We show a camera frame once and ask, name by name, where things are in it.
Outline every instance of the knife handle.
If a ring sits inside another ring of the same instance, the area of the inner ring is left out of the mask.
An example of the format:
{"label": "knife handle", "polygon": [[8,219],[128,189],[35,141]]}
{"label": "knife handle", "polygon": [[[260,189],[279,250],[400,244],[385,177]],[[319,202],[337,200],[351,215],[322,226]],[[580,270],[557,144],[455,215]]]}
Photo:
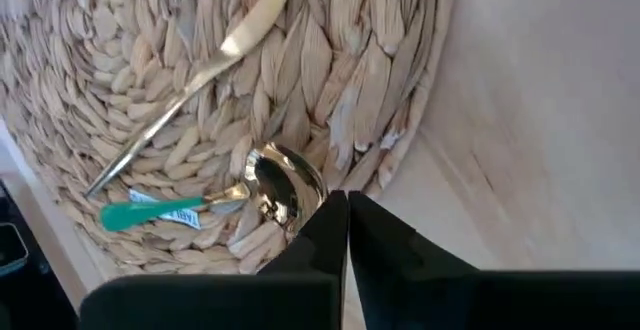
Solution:
{"label": "knife handle", "polygon": [[158,105],[144,126],[138,130],[131,139],[120,149],[118,156],[113,159],[100,175],[93,181],[85,192],[85,197],[91,197],[100,191],[111,179],[113,179],[129,162],[149,143],[151,138],[171,120],[180,110],[182,105],[197,94],[202,87],[231,65],[238,62],[241,56],[230,56],[222,51],[217,51],[211,60],[196,73],[189,84],[179,94],[170,97],[164,103]]}
{"label": "knife handle", "polygon": [[144,126],[138,130],[122,147],[118,156],[113,159],[91,184],[86,197],[93,196],[118,174],[149,143],[151,138],[180,110],[180,107],[191,98],[192,94],[182,92],[180,96],[172,96],[152,113]]}

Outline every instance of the black device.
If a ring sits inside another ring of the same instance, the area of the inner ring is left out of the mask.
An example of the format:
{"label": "black device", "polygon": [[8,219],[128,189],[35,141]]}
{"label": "black device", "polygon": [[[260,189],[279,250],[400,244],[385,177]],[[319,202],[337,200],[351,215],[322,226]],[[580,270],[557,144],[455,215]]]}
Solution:
{"label": "black device", "polygon": [[18,209],[0,182],[0,330],[73,329],[76,313],[21,210],[32,209]]}
{"label": "black device", "polygon": [[80,328],[339,329],[348,243],[368,329],[640,328],[639,273],[478,270],[341,191],[257,276],[117,279]]}

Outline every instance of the metal spoon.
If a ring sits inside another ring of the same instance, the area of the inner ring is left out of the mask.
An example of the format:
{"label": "metal spoon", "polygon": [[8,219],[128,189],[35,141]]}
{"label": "metal spoon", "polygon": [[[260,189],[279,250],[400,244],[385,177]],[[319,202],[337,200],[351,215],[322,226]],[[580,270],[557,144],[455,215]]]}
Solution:
{"label": "metal spoon", "polygon": [[288,148],[268,143],[247,156],[244,182],[202,197],[155,203],[113,203],[102,208],[105,229],[122,231],[171,211],[249,199],[269,220],[298,230],[327,197],[319,172]]}

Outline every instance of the knife blade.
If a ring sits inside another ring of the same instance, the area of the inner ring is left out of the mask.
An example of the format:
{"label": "knife blade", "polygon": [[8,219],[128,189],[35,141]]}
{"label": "knife blade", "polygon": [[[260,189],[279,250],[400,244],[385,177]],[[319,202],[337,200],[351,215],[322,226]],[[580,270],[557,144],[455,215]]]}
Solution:
{"label": "knife blade", "polygon": [[95,195],[149,143],[155,134],[211,79],[227,70],[251,51],[269,32],[287,0],[258,0],[247,16],[227,36],[211,60],[198,71],[184,89],[158,105],[152,116],[122,147],[118,155],[91,183],[85,197]]}

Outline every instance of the seagrass placemat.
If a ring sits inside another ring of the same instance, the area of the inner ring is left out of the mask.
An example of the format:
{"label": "seagrass placemat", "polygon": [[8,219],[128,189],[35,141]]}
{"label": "seagrass placemat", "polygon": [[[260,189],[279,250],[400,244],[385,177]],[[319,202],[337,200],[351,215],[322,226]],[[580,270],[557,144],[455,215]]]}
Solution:
{"label": "seagrass placemat", "polygon": [[234,184],[251,147],[301,152],[329,189],[375,196],[424,111],[452,0],[288,0],[274,28],[207,85],[117,180],[81,194],[131,131],[179,91],[257,0],[5,0],[0,104],[60,209],[123,273],[253,273],[292,234],[251,203],[199,209],[200,230],[108,233],[100,208]]}

